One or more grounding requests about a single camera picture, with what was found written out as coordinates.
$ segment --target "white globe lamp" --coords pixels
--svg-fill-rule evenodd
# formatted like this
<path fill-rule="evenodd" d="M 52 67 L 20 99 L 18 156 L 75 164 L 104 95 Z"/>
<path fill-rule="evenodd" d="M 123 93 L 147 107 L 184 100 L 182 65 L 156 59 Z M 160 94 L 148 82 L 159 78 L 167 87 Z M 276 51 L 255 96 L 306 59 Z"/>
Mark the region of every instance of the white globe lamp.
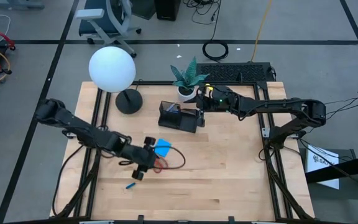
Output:
<path fill-rule="evenodd" d="M 132 57 L 118 47 L 103 47 L 89 61 L 89 75 L 95 85 L 107 92 L 120 94 L 116 106 L 124 114 L 138 111 L 143 99 L 137 90 L 127 89 L 135 79 L 136 68 Z"/>

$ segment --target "wooden table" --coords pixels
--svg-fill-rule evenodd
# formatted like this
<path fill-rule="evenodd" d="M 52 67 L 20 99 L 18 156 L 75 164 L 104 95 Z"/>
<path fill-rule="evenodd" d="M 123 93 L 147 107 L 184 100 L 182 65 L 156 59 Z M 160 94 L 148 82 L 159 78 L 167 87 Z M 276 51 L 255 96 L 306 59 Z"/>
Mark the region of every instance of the wooden table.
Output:
<path fill-rule="evenodd" d="M 243 96 L 254 97 L 251 86 L 230 88 Z M 125 186 L 134 181 L 131 174 L 135 166 L 123 167 L 117 164 L 118 158 L 102 158 L 92 219 L 136 220 L 138 215 L 144 215 L 145 220 L 226 221 L 228 216 L 234 216 L 236 221 L 274 221 L 266 166 L 258 158 L 262 138 L 257 116 L 239 122 L 228 113 L 206 113 L 205 128 L 198 127 L 196 134 L 186 133 L 157 124 L 160 102 L 178 101 L 174 86 L 139 86 L 138 90 L 143 96 L 143 107 L 132 115 L 117 110 L 117 94 L 112 94 L 107 122 L 110 130 L 132 136 L 132 143 L 140 146 L 146 136 L 166 139 L 184 153 L 186 166 L 159 174 L 150 170 L 143 181 L 126 190 Z M 96 92 L 92 82 L 82 84 L 75 115 L 87 122 L 91 122 Z M 281 82 L 268 83 L 268 93 L 272 100 L 286 98 Z M 274 114 L 273 118 L 277 126 L 291 120 L 289 114 Z M 264 120 L 269 126 L 267 116 Z M 285 145 L 298 150 L 293 139 L 287 139 Z M 77 147 L 76 139 L 68 140 L 65 159 Z M 314 216 L 299 155 L 286 149 L 281 152 L 289 191 Z M 62 174 L 56 201 L 58 211 L 78 188 L 84 154 L 85 150 L 78 153 Z M 179 165 L 181 157 L 170 151 L 167 161 L 170 166 Z M 285 217 L 282 194 L 278 188 L 277 192 L 281 214 Z M 81 214 L 85 214 L 87 198 L 85 193 Z"/>

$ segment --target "floor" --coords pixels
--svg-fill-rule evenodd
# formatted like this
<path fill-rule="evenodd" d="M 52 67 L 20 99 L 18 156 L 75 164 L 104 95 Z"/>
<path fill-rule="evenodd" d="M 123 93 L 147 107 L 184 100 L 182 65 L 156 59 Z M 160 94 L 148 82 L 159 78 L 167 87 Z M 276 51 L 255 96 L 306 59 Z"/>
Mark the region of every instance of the floor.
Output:
<path fill-rule="evenodd" d="M 222 62 L 250 60 L 267 0 L 223 1 L 215 39 L 229 43 Z M 0 206 L 19 154 L 28 154 L 7 210 L 5 222 L 47 218 L 66 138 L 55 128 L 31 126 L 40 98 L 58 98 L 74 111 L 81 82 L 89 81 L 88 62 L 102 45 L 88 45 L 78 35 L 75 9 L 85 0 L 48 0 L 41 11 L 8 11 L 8 36 L 17 42 L 9 52 L 13 74 L 0 85 Z M 181 5 L 175 22 L 134 17 L 141 35 L 132 34 L 137 51 L 137 78 L 173 80 L 169 65 L 184 67 L 203 56 L 202 43 L 211 38 L 213 25 L 191 21 L 193 9 Z M 210 16 L 195 19 L 208 22 Z M 7 19 L 0 17 L 0 32 Z M 358 95 L 358 0 L 274 1 L 260 36 L 254 61 L 270 62 L 284 82 L 288 97 L 323 102 Z M 214 45 L 210 54 L 223 50 Z M 339 108 L 331 105 L 328 111 Z M 306 139 L 317 146 L 355 149 L 358 156 L 358 107 L 335 115 Z M 358 222 L 358 202 L 312 198 L 322 220 Z"/>

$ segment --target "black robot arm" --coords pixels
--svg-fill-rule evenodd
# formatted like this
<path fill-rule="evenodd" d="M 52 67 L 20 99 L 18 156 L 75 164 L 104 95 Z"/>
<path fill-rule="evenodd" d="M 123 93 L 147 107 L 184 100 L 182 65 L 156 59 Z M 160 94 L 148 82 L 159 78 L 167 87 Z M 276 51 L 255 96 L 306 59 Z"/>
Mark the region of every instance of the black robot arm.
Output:
<path fill-rule="evenodd" d="M 53 99 L 45 100 L 37 108 L 35 118 L 42 124 L 64 128 L 76 134 L 80 144 L 86 147 L 100 149 L 138 164 L 138 169 L 132 175 L 135 179 L 142 180 L 142 172 L 154 167 L 157 158 L 152 148 L 154 138 L 146 138 L 143 147 L 133 146 L 131 137 L 98 129 L 66 110 L 63 102 Z"/>
<path fill-rule="evenodd" d="M 326 107 L 318 100 L 299 98 L 284 100 L 254 100 L 233 92 L 226 86 L 202 86 L 197 95 L 186 103 L 196 103 L 204 112 L 230 112 L 240 121 L 257 113 L 291 113 L 295 119 L 281 127 L 272 127 L 268 133 L 268 143 L 277 149 L 284 146 L 285 139 L 307 127 L 317 128 L 326 122 Z"/>

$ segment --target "white flower pot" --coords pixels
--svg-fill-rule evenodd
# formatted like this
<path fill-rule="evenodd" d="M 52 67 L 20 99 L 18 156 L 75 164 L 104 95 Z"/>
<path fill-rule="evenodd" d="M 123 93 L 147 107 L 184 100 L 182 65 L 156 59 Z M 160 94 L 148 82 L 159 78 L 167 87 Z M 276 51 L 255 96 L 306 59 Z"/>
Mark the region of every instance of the white flower pot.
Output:
<path fill-rule="evenodd" d="M 196 94 L 197 94 L 197 89 L 194 88 L 193 92 L 190 94 L 190 95 L 182 95 L 180 92 L 179 92 L 179 87 L 177 88 L 177 91 L 178 91 L 178 99 L 180 102 L 184 102 L 186 100 L 191 100 L 193 99 Z"/>

